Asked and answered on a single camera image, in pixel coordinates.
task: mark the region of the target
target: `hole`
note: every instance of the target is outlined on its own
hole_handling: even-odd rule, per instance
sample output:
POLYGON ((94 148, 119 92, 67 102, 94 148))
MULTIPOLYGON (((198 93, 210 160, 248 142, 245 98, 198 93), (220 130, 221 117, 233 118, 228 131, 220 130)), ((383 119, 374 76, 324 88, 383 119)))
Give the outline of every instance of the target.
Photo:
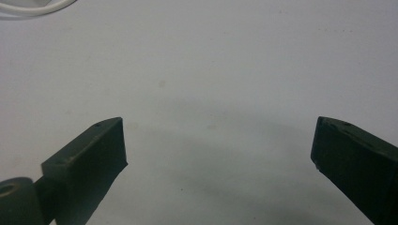
POLYGON ((0 187, 0 197, 6 196, 9 193, 12 193, 16 189, 16 185, 8 184, 0 187))

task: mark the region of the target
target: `white surface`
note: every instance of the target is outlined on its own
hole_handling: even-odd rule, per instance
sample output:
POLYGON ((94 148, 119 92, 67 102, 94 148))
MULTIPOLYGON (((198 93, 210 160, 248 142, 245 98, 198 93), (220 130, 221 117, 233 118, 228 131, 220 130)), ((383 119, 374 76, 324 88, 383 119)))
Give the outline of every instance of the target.
POLYGON ((371 224, 310 160, 317 116, 397 142, 396 1, 84 0, 0 22, 0 180, 122 116, 88 224, 371 224))

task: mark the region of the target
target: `plastic part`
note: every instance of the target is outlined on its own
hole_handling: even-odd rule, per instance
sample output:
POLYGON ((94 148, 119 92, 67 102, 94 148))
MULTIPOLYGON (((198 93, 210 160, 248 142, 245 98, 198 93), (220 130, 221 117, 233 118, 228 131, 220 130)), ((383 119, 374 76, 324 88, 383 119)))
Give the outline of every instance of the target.
POLYGON ((7 14, 18 15, 18 16, 39 16, 49 14, 68 7, 76 0, 62 0, 60 2, 50 4, 45 7, 14 7, 8 4, 0 3, 0 11, 7 14))
POLYGON ((319 117, 311 159, 374 224, 398 224, 397 147, 344 121, 319 117))
POLYGON ((51 0, 0 0, 0 3, 23 8, 44 7, 49 4, 49 2, 51 2, 51 0))

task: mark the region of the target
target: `clamp jaw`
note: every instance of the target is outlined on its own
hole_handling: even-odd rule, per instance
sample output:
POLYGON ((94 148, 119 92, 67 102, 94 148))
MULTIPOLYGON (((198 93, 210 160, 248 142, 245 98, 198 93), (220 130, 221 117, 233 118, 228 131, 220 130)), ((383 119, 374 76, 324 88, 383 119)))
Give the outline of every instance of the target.
POLYGON ((101 121, 41 164, 35 183, 0 183, 0 224, 84 225, 128 165, 122 118, 101 121))
POLYGON ((397 147, 352 124, 319 117, 311 159, 374 224, 398 224, 397 147))

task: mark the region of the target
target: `white cable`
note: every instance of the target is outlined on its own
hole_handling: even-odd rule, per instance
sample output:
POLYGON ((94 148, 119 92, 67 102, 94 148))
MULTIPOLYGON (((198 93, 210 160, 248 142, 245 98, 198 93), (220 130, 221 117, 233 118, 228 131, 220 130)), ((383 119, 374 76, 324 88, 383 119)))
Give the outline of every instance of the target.
POLYGON ((14 7, 4 3, 0 3, 0 11, 7 14, 19 16, 39 16, 55 12, 59 9, 65 8, 76 0, 63 0, 45 7, 14 7))

